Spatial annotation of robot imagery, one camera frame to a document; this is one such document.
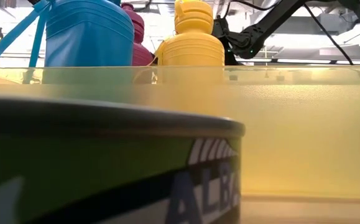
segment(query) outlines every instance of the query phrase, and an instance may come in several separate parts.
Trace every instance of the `black stripe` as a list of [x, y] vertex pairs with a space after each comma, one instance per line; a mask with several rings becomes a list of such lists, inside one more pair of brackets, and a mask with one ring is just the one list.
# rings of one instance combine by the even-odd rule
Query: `black stripe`
[[234, 169], [239, 169], [239, 161], [234, 159], [204, 162], [190, 168], [173, 170], [98, 193], [27, 223], [94, 223], [102, 221], [169, 197], [173, 179], [178, 172], [188, 170], [194, 185], [201, 184], [203, 169], [211, 169], [210, 179], [216, 179], [219, 177], [218, 165], [223, 161], [230, 162]]
[[235, 206], [230, 211], [226, 212], [224, 215], [220, 216], [218, 219], [214, 220], [210, 224], [235, 224], [240, 222], [241, 217], [241, 207]]

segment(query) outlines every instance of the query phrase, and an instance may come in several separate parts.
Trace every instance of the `blue bottle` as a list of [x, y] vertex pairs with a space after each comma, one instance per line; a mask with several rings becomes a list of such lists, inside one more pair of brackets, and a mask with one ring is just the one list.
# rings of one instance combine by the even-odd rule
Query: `blue bottle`
[[46, 67], [131, 66], [134, 26], [107, 0], [52, 1], [46, 23]]
[[120, 6], [120, 3], [122, 3], [121, 0], [111, 0], [115, 5]]

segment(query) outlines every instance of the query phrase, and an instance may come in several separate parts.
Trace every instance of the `cable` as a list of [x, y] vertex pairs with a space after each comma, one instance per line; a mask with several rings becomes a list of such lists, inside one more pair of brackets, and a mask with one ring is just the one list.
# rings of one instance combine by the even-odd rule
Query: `cable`
[[263, 8], [263, 7], [259, 7], [259, 6], [256, 6], [252, 3], [249, 3], [249, 2], [246, 2], [246, 1], [242, 1], [242, 0], [230, 0], [229, 3], [228, 3], [228, 7], [227, 7], [227, 10], [225, 11], [225, 14], [223, 16], [223, 19], [225, 19], [225, 17], [227, 17], [228, 15], [228, 12], [229, 12], [229, 7], [231, 5], [232, 2], [238, 2], [238, 3], [241, 3], [241, 4], [244, 4], [246, 6], [249, 6], [249, 7], [252, 7], [253, 9], [257, 9], [257, 10], [260, 10], [260, 11], [267, 11], [267, 10], [270, 10], [272, 8], [274, 8], [276, 5], [278, 5], [281, 1], [271, 5], [270, 7], [267, 7], [267, 8]]
[[328, 31], [323, 27], [323, 25], [319, 22], [319, 20], [314, 16], [314, 14], [312, 13], [311, 9], [304, 4], [304, 8], [308, 11], [308, 13], [311, 15], [311, 18], [316, 22], [316, 24], [318, 24], [318, 26], [321, 28], [321, 30], [329, 37], [330, 41], [333, 43], [334, 46], [337, 47], [337, 49], [339, 49], [339, 51], [344, 55], [344, 57], [347, 59], [347, 61], [349, 62], [350, 65], [354, 65], [353, 61], [351, 60], [351, 58], [347, 55], [347, 53], [340, 47], [340, 45], [338, 45], [336, 43], [336, 41], [332, 38], [332, 36], [328, 33]]
[[342, 14], [340, 14], [339, 17], [341, 17], [341, 18], [342, 18], [344, 21], [346, 21], [346, 22], [349, 22], [349, 23], [352, 23], [352, 24], [354, 23], [354, 22], [351, 22], [351, 21], [346, 20], [346, 18], [344, 18], [344, 16], [343, 16]]
[[358, 35], [354, 36], [354, 37], [353, 37], [353, 38], [351, 38], [351, 39], [348, 39], [348, 40], [344, 41], [344, 43], [343, 43], [343, 44], [347, 44], [348, 42], [352, 41], [353, 39], [355, 39], [355, 38], [357, 38], [357, 37], [359, 37], [359, 36], [360, 36], [360, 34], [358, 34]]

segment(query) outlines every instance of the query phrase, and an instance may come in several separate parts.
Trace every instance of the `magenta bottle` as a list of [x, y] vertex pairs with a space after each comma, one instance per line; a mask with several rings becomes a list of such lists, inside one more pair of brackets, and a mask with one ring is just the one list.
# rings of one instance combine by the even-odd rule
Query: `magenta bottle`
[[141, 45], [144, 40], [144, 20], [134, 12], [134, 6], [130, 3], [122, 3], [122, 9], [130, 16], [134, 24], [134, 50], [132, 55], [133, 66], [146, 66], [153, 61], [152, 54]]

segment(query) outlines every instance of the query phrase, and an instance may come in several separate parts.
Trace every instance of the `blue strap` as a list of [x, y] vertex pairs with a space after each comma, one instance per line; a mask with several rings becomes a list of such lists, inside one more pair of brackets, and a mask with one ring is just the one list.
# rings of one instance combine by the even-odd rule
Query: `blue strap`
[[[34, 10], [27, 16], [25, 17], [25, 19], [23, 19], [20, 23], [18, 23], [18, 25], [15, 26], [15, 28], [13, 28], [5, 37], [3, 37], [3, 39], [1, 39], [0, 41], [0, 55], [26, 30], [26, 28], [28, 28], [35, 20], [36, 18], [43, 13], [46, 9], [48, 9], [50, 7], [50, 2], [47, 0], [41, 0], [40, 2], [38, 2], [36, 5], [33, 6]], [[42, 35], [43, 35], [43, 31], [44, 31], [44, 25], [42, 26], [37, 26], [37, 28], [42, 28]]]
[[39, 57], [40, 45], [42, 44], [42, 37], [43, 37], [46, 17], [47, 17], [47, 11], [44, 11], [40, 14], [39, 21], [37, 22], [35, 39], [33, 41], [33, 46], [32, 46], [32, 53], [30, 54], [29, 68], [36, 67], [37, 59]]

